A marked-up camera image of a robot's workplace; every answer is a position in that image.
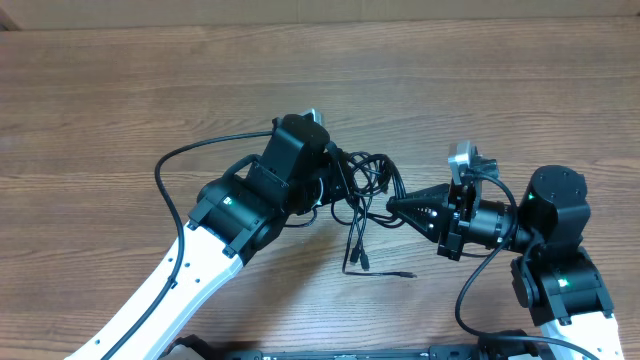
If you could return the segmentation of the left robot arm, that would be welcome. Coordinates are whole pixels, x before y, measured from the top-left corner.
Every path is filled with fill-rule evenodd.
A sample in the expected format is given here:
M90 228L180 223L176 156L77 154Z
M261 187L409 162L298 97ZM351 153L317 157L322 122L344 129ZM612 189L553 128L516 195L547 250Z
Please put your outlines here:
M274 241L292 215L348 194L340 152L315 109L273 121L250 154L199 192L160 264L74 359L157 359L197 310Z

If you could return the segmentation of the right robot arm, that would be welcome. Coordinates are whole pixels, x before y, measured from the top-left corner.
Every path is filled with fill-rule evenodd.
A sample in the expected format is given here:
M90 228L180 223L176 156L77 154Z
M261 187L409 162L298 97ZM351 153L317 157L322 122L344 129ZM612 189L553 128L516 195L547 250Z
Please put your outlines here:
M490 182L508 201L488 201ZM393 197L390 213L437 244L439 255L459 260L465 245L516 253L512 286L541 331L474 331L473 359L620 359L614 304L597 267L582 247L591 210L583 175L560 166L538 168L522 200L499 179L494 162L468 166L450 183Z

